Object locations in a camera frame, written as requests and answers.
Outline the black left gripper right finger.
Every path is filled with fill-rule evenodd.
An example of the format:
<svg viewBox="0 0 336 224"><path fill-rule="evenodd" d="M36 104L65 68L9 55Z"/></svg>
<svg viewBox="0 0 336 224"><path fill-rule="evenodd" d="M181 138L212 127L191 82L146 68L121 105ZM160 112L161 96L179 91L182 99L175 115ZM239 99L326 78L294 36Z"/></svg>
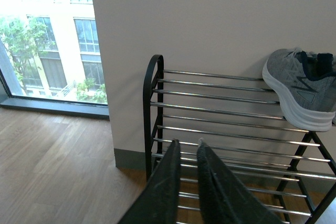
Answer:
<svg viewBox="0 0 336 224"><path fill-rule="evenodd" d="M198 140L197 167L204 223L282 223L249 192L203 138Z"/></svg>

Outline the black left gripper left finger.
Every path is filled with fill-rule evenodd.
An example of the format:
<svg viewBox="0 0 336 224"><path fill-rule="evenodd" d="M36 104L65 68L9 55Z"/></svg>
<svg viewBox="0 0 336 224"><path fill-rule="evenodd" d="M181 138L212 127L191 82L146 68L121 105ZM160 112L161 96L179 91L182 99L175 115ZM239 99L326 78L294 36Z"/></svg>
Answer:
<svg viewBox="0 0 336 224"><path fill-rule="evenodd" d="M181 176L181 148L173 140L144 191L119 223L176 223Z"/></svg>

